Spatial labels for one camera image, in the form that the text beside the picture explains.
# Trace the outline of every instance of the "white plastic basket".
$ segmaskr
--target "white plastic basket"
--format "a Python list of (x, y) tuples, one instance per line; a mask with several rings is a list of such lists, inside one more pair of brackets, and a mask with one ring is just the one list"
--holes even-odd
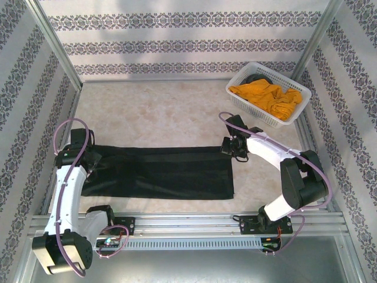
[[(240, 85), (245, 78), (252, 74), (266, 75), (272, 80), (273, 84), (281, 86), (284, 92), (286, 92), (288, 88), (294, 88), (295, 90), (299, 90), (301, 92), (302, 102), (296, 105), (294, 112), (288, 120), (281, 121), (275, 116), (265, 112), (229, 90), (229, 87), (233, 85)], [(248, 65), (243, 67), (226, 85), (226, 91), (232, 96), (232, 102), (236, 106), (256, 116), (274, 128), (280, 128), (282, 125), (292, 124), (293, 121), (299, 117), (300, 113), (304, 110), (312, 96), (312, 92), (308, 88), (256, 62), (250, 62)]]

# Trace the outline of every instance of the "yellow towel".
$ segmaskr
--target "yellow towel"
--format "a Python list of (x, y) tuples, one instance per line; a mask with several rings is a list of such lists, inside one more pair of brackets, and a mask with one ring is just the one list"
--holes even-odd
[(282, 121), (288, 120), (302, 101), (300, 91), (290, 88), (283, 93), (281, 86), (269, 84), (265, 79), (230, 87), (229, 90)]

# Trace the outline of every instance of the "beige floor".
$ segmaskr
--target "beige floor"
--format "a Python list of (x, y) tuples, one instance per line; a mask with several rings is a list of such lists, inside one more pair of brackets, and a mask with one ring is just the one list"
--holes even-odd
[[(221, 111), (240, 114), (249, 127), (300, 149), (294, 124), (274, 129), (237, 108), (225, 92), (227, 81), (86, 83), (76, 117), (95, 133), (97, 144), (121, 147), (220, 146), (228, 136), (217, 117)], [(80, 211), (110, 204), (115, 212), (257, 211), (281, 194), (280, 173), (258, 156), (248, 163), (233, 160), (232, 200), (164, 200), (81, 197)]]

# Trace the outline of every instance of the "black cloth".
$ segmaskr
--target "black cloth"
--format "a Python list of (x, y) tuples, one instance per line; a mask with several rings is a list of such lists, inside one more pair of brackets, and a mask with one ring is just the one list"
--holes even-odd
[(232, 157), (220, 153), (220, 147), (92, 149), (102, 158), (82, 196), (233, 199)]

